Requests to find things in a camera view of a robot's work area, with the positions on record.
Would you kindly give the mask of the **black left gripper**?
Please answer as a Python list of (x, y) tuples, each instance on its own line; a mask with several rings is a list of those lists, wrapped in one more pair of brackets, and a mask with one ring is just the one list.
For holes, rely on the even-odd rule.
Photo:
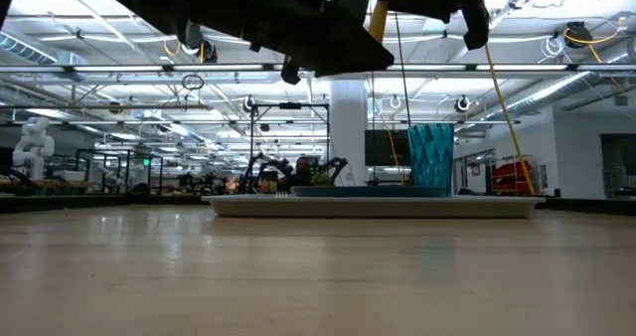
[[(210, 28), (278, 53), (316, 48), (317, 77), (383, 71), (395, 57), (364, 27), (369, 0), (116, 0), (183, 44), (193, 27)], [(280, 75), (300, 82), (297, 59), (285, 55)]]

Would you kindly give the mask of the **dark blue plate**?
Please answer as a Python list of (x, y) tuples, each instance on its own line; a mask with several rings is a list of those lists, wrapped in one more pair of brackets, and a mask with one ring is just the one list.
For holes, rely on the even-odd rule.
[(445, 188), (413, 186), (303, 186), (293, 187), (297, 197), (326, 198), (448, 198)]

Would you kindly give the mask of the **long ceiling light bar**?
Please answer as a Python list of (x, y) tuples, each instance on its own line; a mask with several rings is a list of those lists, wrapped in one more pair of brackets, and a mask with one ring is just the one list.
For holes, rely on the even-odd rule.
[[(209, 73), (209, 72), (281, 72), (283, 64), (220, 64), (220, 65), (142, 65), (142, 66), (0, 66), (0, 74), (52, 73)], [(386, 72), (486, 72), (487, 64), (406, 64), (393, 65)], [(501, 72), (636, 72), (636, 64), (495, 64)]]

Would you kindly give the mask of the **teal faceted cup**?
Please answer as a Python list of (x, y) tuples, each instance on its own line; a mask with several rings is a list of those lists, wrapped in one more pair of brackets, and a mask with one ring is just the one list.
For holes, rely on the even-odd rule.
[(414, 186), (434, 189), (437, 197), (450, 197), (454, 127), (448, 123), (416, 124), (407, 135)]

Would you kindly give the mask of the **red storage bins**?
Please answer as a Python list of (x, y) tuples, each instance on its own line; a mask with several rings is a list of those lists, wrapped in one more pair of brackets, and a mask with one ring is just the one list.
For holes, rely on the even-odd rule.
[(528, 161), (505, 163), (491, 175), (492, 192), (503, 195), (530, 196), (534, 185), (533, 167)]

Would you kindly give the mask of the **person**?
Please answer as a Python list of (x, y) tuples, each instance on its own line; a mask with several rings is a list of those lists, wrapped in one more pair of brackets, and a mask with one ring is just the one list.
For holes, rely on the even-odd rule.
[(293, 176), (292, 185), (311, 186), (312, 185), (312, 163), (306, 156), (300, 156), (296, 160), (295, 174)]

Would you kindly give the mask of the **black hanging screen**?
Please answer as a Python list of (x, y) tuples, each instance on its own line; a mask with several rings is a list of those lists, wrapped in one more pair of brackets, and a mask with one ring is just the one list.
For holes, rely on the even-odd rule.
[(365, 163), (373, 166), (410, 165), (410, 151), (407, 131), (402, 130), (366, 130)]

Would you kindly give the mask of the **grey plastic tray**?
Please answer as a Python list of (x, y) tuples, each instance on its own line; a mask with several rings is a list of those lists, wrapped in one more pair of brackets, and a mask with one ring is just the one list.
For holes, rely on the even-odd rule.
[(206, 196), (222, 217), (342, 219), (523, 219), (545, 201), (537, 197), (449, 198)]

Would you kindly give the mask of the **black aluminium table frame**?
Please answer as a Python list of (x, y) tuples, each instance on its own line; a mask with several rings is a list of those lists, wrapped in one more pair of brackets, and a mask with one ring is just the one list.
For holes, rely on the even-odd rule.
[[(99, 208), (127, 205), (204, 206), (196, 196), (158, 195), (78, 195), (9, 196), (0, 195), (0, 214)], [(537, 203), (537, 209), (636, 217), (636, 200), (587, 200), (551, 197)]]

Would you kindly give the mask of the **white building column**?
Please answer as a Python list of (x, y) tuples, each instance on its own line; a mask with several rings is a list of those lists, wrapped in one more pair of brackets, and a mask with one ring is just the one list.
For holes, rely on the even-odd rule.
[(330, 135), (335, 157), (348, 160), (339, 185), (365, 186), (365, 131), (368, 93), (364, 81), (335, 80), (330, 85)]

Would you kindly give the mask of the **black background rig frame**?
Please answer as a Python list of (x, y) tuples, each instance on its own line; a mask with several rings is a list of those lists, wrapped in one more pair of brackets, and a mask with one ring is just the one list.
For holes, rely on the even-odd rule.
[(273, 165), (278, 169), (279, 172), (283, 174), (286, 178), (291, 178), (294, 176), (294, 169), (288, 165), (287, 160), (276, 160), (270, 157), (263, 155), (262, 153), (258, 155), (254, 155), (254, 127), (257, 125), (257, 120), (254, 118), (255, 111), (264, 107), (264, 111), (259, 114), (258, 117), (264, 117), (273, 107), (281, 109), (281, 110), (296, 110), (302, 108), (309, 108), (314, 111), (316, 107), (324, 107), (326, 109), (326, 118), (323, 118), (322, 115), (317, 114), (326, 125), (326, 136), (324, 137), (326, 143), (326, 156), (330, 156), (330, 145), (331, 145), (331, 136), (330, 136), (330, 104), (329, 103), (302, 103), (302, 102), (280, 102), (280, 103), (256, 103), (254, 102), (249, 110), (249, 160), (247, 164), (247, 169), (244, 172), (243, 176), (240, 179), (239, 188), (246, 193), (254, 193), (254, 187), (256, 183), (256, 179), (253, 179), (253, 164), (257, 160), (264, 160), (268, 165)]

